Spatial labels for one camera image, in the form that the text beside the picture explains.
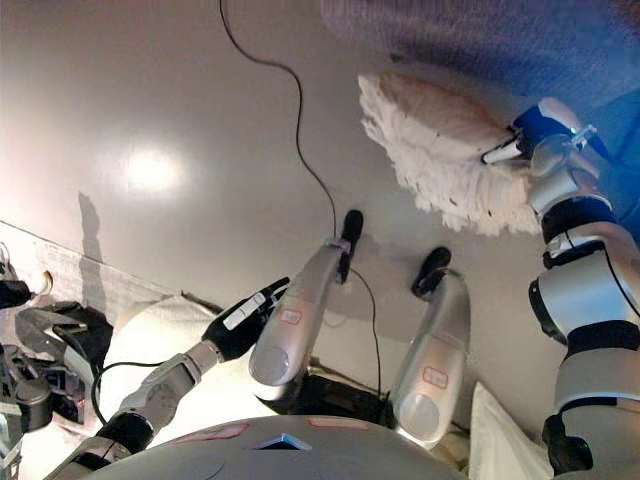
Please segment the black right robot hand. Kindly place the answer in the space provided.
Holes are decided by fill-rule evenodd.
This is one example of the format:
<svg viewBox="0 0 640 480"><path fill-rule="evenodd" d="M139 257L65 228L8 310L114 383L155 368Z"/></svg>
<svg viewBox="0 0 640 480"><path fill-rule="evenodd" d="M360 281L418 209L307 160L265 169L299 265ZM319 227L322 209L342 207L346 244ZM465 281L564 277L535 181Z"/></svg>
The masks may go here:
<svg viewBox="0 0 640 480"><path fill-rule="evenodd" d="M537 145L554 135L567 136L579 150L589 146L605 160L610 159L597 129L583 124L566 104L553 97L545 97L523 112L508 130L512 137L485 152L481 157L483 163L492 165L519 157L530 160Z"/></svg>

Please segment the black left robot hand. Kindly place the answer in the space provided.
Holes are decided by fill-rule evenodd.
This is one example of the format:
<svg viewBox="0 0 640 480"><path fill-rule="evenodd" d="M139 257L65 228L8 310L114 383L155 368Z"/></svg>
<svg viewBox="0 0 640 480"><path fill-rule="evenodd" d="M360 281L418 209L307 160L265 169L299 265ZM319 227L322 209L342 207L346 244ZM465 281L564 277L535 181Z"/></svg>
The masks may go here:
<svg viewBox="0 0 640 480"><path fill-rule="evenodd" d="M289 277L276 280L241 299L209 324L201 340L213 345L218 363L242 357L257 342L290 282Z"/></svg>

